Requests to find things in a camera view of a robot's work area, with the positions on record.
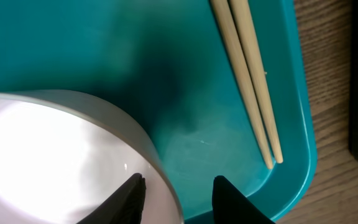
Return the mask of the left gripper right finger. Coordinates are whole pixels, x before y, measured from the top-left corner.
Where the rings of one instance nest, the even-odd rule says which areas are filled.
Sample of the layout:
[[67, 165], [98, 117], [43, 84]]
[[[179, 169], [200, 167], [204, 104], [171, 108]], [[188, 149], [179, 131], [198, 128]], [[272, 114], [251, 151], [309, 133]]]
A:
[[215, 224], [275, 224], [222, 175], [214, 178], [212, 207]]

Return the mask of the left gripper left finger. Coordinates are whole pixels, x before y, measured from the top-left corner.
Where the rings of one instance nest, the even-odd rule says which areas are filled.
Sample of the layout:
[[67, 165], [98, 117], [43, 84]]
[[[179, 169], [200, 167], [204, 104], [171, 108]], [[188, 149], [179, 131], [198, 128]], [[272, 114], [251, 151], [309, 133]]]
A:
[[145, 193], [145, 178], [135, 173], [78, 224], [140, 224]]

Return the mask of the small white bowl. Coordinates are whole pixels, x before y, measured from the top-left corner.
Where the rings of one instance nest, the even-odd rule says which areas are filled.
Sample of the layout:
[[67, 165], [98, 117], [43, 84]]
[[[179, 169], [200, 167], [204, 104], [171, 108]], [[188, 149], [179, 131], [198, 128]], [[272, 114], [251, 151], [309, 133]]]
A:
[[78, 223], [135, 173], [141, 223], [183, 223], [152, 140], [122, 109], [78, 91], [0, 93], [0, 223]]

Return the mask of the teal serving tray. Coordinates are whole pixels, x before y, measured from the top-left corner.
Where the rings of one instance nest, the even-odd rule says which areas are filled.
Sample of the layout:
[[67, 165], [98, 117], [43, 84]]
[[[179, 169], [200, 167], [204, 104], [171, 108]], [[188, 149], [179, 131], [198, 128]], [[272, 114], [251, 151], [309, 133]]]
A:
[[260, 155], [208, 1], [0, 0], [0, 91], [61, 89], [131, 115], [157, 148], [187, 223], [212, 223], [213, 179], [279, 220], [317, 150], [294, 3], [249, 3], [284, 162]]

